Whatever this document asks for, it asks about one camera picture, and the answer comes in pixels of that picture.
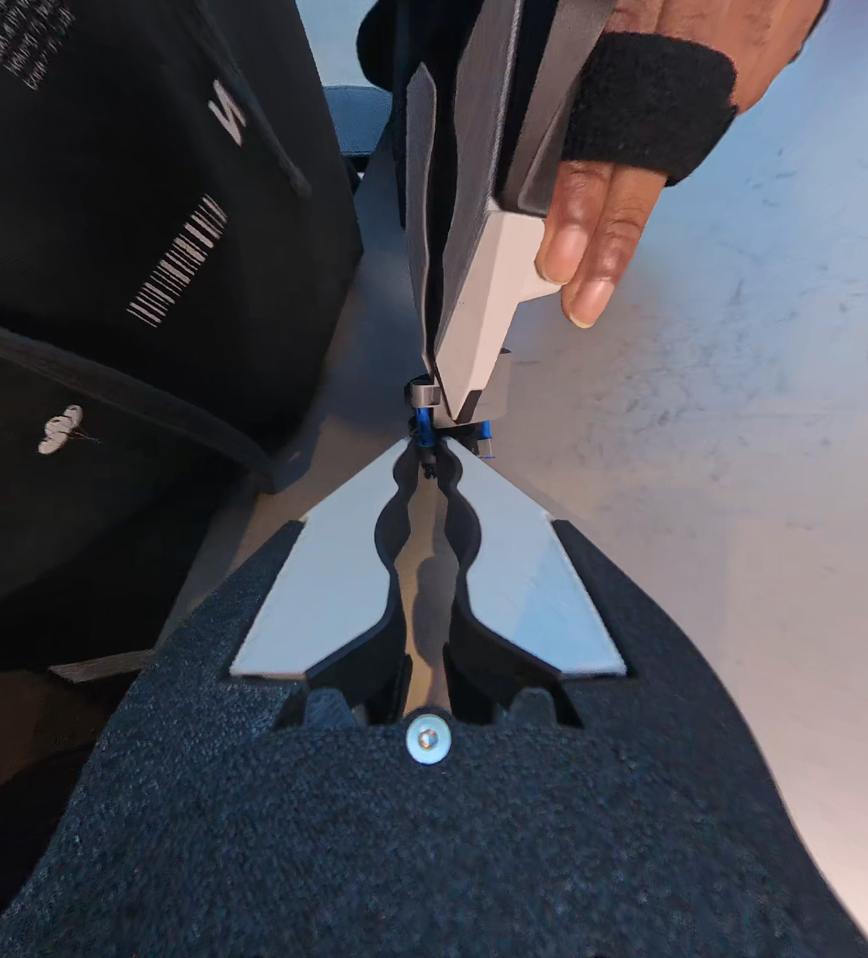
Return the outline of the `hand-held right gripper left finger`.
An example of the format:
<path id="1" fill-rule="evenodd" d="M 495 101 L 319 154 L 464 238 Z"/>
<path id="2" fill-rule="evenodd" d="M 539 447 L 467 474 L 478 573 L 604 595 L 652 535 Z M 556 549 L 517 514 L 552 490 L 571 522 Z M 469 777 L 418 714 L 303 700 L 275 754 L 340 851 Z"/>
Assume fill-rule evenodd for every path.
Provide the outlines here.
<path id="1" fill-rule="evenodd" d="M 299 521 L 230 665 L 232 679 L 333 689 L 368 724 L 393 724 L 412 676 L 395 561 L 412 532 L 415 443 L 402 439 Z"/>

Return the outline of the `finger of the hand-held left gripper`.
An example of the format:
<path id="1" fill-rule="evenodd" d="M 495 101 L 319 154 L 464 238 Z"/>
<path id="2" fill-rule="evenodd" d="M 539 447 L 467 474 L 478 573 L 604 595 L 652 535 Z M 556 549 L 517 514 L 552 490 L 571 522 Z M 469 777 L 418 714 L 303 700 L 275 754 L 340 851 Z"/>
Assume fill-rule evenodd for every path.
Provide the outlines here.
<path id="1" fill-rule="evenodd" d="M 405 113 L 405 235 L 416 313 L 420 324 L 420 351 L 427 374 L 437 377 L 429 345 L 430 310 L 427 291 L 430 273 L 428 185 L 437 127 L 437 87 L 425 63 L 420 63 L 406 89 Z"/>
<path id="2" fill-rule="evenodd" d="M 447 130 L 454 206 L 440 253 L 434 361 L 449 417 L 469 424 L 517 306 L 557 286 L 534 265 L 543 219 L 498 204 L 498 167 L 526 2 L 483 2 L 457 66 Z"/>

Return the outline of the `grey chair seat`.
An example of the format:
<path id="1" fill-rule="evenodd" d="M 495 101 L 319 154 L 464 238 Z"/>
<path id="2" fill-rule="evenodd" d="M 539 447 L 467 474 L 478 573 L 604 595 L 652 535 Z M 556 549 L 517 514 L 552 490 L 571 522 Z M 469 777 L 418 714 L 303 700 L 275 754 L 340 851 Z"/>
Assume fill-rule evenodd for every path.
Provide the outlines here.
<path id="1" fill-rule="evenodd" d="M 342 155 L 367 160 L 388 125 L 392 94 L 374 86 L 322 88 Z"/>

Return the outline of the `grey toy bracket piece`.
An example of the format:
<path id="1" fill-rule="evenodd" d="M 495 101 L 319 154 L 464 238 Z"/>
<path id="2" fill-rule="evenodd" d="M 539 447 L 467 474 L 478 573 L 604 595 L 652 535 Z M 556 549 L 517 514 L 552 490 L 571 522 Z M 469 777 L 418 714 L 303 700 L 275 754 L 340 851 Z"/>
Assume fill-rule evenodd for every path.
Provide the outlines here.
<path id="1" fill-rule="evenodd" d="M 500 350 L 488 385 L 480 392 L 470 423 L 492 422 L 503 418 L 508 413 L 511 378 L 512 354 L 504 347 Z"/>

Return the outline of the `grey desk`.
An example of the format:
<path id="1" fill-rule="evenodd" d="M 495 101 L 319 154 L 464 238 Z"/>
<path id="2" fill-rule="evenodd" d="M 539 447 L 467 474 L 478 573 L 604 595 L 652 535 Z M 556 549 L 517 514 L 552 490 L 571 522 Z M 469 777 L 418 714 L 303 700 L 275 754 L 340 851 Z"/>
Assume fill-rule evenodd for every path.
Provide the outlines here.
<path id="1" fill-rule="evenodd" d="M 868 2 L 831 2 L 807 51 L 687 183 L 665 193 L 603 318 L 553 297 L 512 329 L 499 473 L 606 554 L 687 633 L 763 754 L 806 846 L 868 939 Z M 650 782 L 641 726 L 456 728 L 475 758 L 424 768 L 390 732 L 237 746 L 236 850 L 259 875 L 247 916 L 167 942 L 224 956 L 833 956 L 743 914 L 715 885 L 725 812 L 752 786 L 682 707 L 643 725 L 696 745 L 704 787 L 665 800 L 698 851 L 640 866 L 678 832 L 653 816 L 600 837 Z"/>

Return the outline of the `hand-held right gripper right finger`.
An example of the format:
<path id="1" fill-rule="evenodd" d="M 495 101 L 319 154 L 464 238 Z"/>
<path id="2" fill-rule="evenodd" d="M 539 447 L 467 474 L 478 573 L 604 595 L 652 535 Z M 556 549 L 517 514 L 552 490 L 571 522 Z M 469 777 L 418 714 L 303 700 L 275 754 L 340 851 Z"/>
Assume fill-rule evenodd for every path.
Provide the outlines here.
<path id="1" fill-rule="evenodd" d="M 458 440 L 438 448 L 444 533 L 458 564 L 442 658 L 465 724 L 582 724 L 577 681 L 624 662 L 552 516 Z"/>

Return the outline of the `person's black printed hoodie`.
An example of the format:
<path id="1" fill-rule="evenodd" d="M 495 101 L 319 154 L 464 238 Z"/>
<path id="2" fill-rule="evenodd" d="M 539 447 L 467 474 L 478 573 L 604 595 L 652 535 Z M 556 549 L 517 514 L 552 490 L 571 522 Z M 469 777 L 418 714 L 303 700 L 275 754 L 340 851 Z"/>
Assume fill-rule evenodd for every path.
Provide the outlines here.
<path id="1" fill-rule="evenodd" d="M 0 672 L 158 637 L 360 254 L 293 2 L 0 2 Z"/>

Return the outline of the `person's left hand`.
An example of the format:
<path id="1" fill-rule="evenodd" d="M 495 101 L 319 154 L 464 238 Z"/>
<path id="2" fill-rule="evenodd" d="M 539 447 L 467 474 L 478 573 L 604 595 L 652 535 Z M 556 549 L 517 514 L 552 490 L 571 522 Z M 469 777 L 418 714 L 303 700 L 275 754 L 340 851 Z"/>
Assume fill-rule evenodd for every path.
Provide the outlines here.
<path id="1" fill-rule="evenodd" d="M 604 311 L 663 189 L 763 98 L 827 6 L 615 3 L 584 67 L 536 258 L 576 326 Z"/>

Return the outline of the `black toy wheel assembly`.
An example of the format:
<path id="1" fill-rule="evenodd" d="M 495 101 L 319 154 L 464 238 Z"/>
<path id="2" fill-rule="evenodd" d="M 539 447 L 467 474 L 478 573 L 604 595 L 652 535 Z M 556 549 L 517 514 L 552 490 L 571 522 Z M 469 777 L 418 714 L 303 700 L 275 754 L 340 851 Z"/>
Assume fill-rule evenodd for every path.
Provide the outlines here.
<path id="1" fill-rule="evenodd" d="M 413 412 L 409 434 L 418 448 L 426 479 L 437 477 L 437 448 L 444 438 L 453 438 L 483 460 L 494 458 L 490 421 L 455 423 L 446 412 L 440 385 L 429 374 L 414 377 L 405 385 L 404 400 Z"/>

